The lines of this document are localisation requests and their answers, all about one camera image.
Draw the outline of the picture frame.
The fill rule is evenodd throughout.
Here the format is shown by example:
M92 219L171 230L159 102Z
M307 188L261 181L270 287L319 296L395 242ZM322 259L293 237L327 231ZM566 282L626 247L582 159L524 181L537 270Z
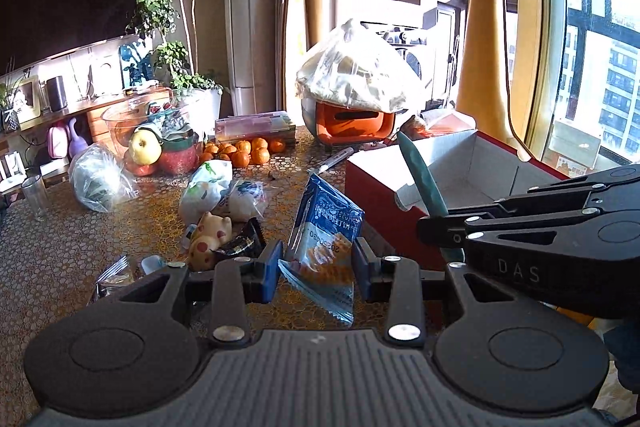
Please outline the picture frame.
M19 124L25 124L25 122L40 116L39 79L37 76L17 81L13 93L12 108Z

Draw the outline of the pink plastic storage box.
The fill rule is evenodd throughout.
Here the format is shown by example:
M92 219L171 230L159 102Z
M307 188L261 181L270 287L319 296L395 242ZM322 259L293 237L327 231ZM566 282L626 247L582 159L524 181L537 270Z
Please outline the pink plastic storage box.
M296 126L288 113L268 112L217 119L215 136L220 143L252 141L262 138L270 141L280 139L288 144L295 142Z

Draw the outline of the yellow apple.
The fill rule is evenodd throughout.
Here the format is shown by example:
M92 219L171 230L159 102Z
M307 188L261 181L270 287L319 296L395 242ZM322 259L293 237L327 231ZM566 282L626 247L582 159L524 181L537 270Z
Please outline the yellow apple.
M162 153L162 146L156 134L148 129L139 129L129 140L129 156L139 166L155 164Z

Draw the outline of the white green plastic bag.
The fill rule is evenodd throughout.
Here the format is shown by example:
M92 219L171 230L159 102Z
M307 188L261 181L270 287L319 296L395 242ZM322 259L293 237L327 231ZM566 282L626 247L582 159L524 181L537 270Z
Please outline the white green plastic bag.
M185 225L195 225L206 211L213 210L228 190L232 164L228 160L206 160L196 169L183 191L178 213Z

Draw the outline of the white tube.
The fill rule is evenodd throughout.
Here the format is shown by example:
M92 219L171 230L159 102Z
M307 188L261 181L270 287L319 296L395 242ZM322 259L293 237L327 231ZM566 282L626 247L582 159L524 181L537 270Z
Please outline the white tube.
M340 165L342 161L349 158L349 156L352 156L353 153L355 153L355 150L351 146L346 147L344 148L344 150L340 150L338 153L332 155L329 158L326 158L326 160L323 161L319 167L310 168L308 172L310 174L316 174L317 176L320 176L321 173L325 173L333 167Z

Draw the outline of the clear glass fruit bowl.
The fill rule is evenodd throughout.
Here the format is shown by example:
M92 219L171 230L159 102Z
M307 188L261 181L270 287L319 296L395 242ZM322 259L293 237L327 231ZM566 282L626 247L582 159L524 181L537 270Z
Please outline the clear glass fruit bowl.
M138 178L192 172L200 153L196 118L190 105L171 98L138 96L102 114L107 146Z

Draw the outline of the black snack packet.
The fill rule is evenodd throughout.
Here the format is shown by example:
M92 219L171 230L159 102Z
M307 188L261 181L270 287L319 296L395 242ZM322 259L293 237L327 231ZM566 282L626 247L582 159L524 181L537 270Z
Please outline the black snack packet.
M221 262L236 257L257 258L265 247L266 241L259 221L256 218L250 218L230 242L214 251L214 259L216 262Z

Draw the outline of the yellow giraffe figure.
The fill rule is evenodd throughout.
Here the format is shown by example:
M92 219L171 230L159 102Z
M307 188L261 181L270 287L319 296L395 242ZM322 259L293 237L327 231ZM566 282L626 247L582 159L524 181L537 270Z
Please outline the yellow giraffe figure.
M506 0L469 0L456 109L522 161L533 158L510 115Z

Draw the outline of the drinking glass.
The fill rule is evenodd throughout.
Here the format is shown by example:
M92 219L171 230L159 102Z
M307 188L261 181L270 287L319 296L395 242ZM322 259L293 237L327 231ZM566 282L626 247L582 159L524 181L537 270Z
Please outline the drinking glass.
M42 221L49 210L50 202L42 176L29 176L21 184L21 190L37 221Z

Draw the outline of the crumpled plastic bag on appliance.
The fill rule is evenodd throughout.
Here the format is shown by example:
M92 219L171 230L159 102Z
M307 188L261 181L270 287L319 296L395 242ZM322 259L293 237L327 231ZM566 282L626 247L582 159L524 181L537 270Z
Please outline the crumpled plastic bag on appliance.
M417 112L424 83L400 54L356 20L346 20L315 44L296 74L300 96L389 114Z

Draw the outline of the white blue food bag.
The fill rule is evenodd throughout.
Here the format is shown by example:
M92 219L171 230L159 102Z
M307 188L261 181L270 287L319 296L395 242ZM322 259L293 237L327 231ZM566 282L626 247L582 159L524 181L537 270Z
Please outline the white blue food bag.
M228 195L229 216L236 222L262 219L267 205L265 185L260 181L238 180Z

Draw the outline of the tangerine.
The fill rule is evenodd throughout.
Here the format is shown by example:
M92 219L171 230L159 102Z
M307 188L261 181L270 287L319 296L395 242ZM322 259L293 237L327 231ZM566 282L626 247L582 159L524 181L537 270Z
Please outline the tangerine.
M244 169L252 161L250 153L246 153L245 150L236 150L230 155L232 166L238 169Z
M252 163L265 165L270 161L270 152L267 147L255 147L252 150Z
M239 152L249 154L252 151L252 143L250 143L250 141L247 141L247 140L239 140L234 144L234 146Z
M269 141L269 150L271 154L280 154L286 151L286 143L281 139L272 139Z

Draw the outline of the potted green plant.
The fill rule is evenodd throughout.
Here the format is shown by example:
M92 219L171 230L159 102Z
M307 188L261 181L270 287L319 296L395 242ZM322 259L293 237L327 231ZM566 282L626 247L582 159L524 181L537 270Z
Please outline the potted green plant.
M189 124L198 136L214 135L224 86L214 70L200 67L196 0L134 0L127 30L141 39L154 39L154 72L167 84L179 104L189 109Z

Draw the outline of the spotted cream toy animal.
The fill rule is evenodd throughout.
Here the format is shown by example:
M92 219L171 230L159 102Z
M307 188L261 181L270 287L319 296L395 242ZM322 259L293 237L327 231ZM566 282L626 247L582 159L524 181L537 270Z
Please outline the spotted cream toy animal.
M188 248L188 265L192 271L206 271L215 265L215 251L231 241L230 217L203 213L191 235Z

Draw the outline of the silver foil snack packet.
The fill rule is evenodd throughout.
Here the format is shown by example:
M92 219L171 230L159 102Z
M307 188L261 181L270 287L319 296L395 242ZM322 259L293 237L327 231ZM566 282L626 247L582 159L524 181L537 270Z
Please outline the silver foil snack packet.
M96 300L112 295L132 283L134 270L131 269L129 258L123 255L98 276L90 301L95 303Z

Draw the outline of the red cardboard box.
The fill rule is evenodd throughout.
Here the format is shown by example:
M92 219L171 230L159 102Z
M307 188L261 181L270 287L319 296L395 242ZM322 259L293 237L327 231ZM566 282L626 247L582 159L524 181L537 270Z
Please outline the red cardboard box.
M514 148L476 130L418 140L416 148L449 209L489 204L567 178L536 159L522 161ZM427 270L444 267L439 248L416 234L426 208L397 145L350 156L345 194L364 211L361 235L376 255L408 257Z

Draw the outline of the orange black appliance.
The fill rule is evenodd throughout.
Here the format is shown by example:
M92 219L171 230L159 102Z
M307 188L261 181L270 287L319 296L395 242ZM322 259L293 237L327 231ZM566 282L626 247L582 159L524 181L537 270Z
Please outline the orange black appliance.
M331 105L307 95L300 106L307 129L325 146L384 141L395 127L394 114L376 110Z

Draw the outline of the blue snack bag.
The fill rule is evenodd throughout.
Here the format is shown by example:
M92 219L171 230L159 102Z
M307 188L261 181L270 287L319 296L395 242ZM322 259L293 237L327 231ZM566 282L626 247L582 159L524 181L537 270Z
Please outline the blue snack bag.
M347 325L354 321L352 247L363 217L359 206L312 174L279 260L288 283Z

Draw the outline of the clear bag with greens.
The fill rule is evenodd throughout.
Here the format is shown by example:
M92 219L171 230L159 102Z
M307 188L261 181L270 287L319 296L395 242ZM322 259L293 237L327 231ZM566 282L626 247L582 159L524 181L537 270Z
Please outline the clear bag with greens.
M78 202L96 212L114 212L139 196L134 176L102 144L92 144L73 158L68 179Z

